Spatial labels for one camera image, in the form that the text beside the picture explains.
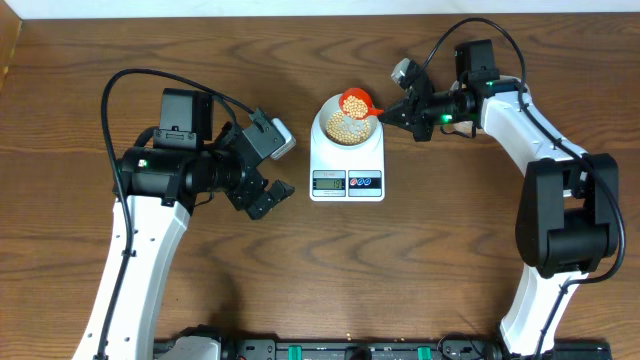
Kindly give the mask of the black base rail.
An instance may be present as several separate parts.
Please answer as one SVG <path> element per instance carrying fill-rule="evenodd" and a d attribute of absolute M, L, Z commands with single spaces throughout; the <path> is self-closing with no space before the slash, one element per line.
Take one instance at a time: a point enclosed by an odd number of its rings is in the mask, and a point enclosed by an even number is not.
<path fill-rule="evenodd" d="M 178 340 L 157 341 L 153 347 L 154 359 L 160 359 L 171 350 L 187 350 L 178 346 Z M 530 359 L 503 355 L 496 343 L 462 336 L 445 336 L 444 340 L 428 342 L 286 342 L 271 339 L 245 339 L 223 343 L 221 359 L 246 360 L 418 360 L 418 359 Z M 611 360 L 608 343 L 559 342 L 541 355 L 541 359 Z"/>

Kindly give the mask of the white digital kitchen scale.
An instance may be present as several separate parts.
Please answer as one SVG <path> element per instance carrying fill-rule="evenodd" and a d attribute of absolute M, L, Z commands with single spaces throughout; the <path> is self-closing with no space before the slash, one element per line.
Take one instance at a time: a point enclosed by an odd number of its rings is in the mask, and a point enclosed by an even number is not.
<path fill-rule="evenodd" d="M 343 146 L 311 128 L 309 196 L 316 202 L 380 202 L 385 198 L 384 133 L 363 144 Z"/>

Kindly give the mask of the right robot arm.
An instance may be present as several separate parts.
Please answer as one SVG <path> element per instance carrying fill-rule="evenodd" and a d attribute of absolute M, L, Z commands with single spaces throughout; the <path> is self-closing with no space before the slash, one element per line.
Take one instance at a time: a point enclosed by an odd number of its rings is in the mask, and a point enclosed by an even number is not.
<path fill-rule="evenodd" d="M 524 263 L 493 353 L 550 359 L 555 331 L 581 285 L 608 257 L 623 254 L 618 166 L 570 142 L 533 104 L 523 78 L 500 73 L 490 40 L 455 49 L 456 80 L 438 92 L 424 66 L 405 58 L 391 78 L 405 92 L 379 117 L 428 141 L 435 127 L 468 123 L 495 139 L 524 176 L 515 240 Z"/>

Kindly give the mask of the red plastic measuring scoop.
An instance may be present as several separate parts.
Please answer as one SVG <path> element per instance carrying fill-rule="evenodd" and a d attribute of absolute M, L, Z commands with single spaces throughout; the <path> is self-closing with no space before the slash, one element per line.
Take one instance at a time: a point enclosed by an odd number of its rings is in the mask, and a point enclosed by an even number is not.
<path fill-rule="evenodd" d="M 375 108 L 371 96 L 361 88 L 349 88 L 339 97 L 341 111 L 354 120 L 363 120 L 368 116 L 378 116 L 384 113 Z"/>

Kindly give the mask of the grey round bowl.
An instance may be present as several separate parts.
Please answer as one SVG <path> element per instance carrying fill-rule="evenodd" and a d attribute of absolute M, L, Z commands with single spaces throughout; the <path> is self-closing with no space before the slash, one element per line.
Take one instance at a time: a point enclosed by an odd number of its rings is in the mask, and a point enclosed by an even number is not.
<path fill-rule="evenodd" d="M 330 141 L 332 141 L 332 140 L 326 134 L 326 125 L 327 125 L 327 121 L 329 120 L 329 118 L 331 117 L 331 115 L 333 113 L 342 112 L 340 107 L 339 107 L 339 102 L 338 102 L 340 95 L 341 94 L 335 95 L 334 97 L 329 99 L 323 105 L 323 107 L 322 107 L 322 109 L 320 110 L 320 113 L 319 113 L 320 130 Z M 373 138 L 374 136 L 377 135 L 377 132 L 380 130 L 380 124 L 379 124 L 378 119 L 375 116 L 368 116 L 367 118 L 365 118 L 363 120 L 367 120 L 370 123 L 370 126 L 371 126 L 371 134 L 370 134 L 369 138 L 366 140 L 366 141 L 368 141 L 368 140 L 370 140 L 371 138 Z"/>

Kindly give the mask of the soybeans in bowl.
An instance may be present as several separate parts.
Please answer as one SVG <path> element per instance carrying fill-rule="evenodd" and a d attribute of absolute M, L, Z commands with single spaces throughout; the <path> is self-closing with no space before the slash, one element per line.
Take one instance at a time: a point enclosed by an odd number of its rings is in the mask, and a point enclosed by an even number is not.
<path fill-rule="evenodd" d="M 340 145 L 359 145 L 369 138 L 371 126 L 367 120 L 354 120 L 342 112 L 335 112 L 327 121 L 326 134 Z"/>

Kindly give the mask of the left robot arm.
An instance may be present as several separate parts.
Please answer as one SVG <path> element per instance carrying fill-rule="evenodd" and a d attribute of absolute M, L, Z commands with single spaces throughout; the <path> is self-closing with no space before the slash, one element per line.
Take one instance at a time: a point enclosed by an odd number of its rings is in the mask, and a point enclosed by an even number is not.
<path fill-rule="evenodd" d="M 294 187 L 268 182 L 258 171 L 295 138 L 262 110 L 248 128 L 230 119 L 212 131 L 219 95 L 167 88 L 161 120 L 145 130 L 121 159 L 111 245 L 77 359 L 150 359 L 169 269 L 199 194 L 224 193 L 238 211 L 263 218 Z"/>

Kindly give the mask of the soybeans in scoop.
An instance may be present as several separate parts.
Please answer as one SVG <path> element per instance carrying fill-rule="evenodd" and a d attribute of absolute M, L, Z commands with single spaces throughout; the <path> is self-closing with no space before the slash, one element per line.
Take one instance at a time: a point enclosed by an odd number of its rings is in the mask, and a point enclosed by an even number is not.
<path fill-rule="evenodd" d="M 343 99 L 342 111 L 352 119 L 363 119 L 368 116 L 369 107 L 362 99 L 349 95 Z"/>

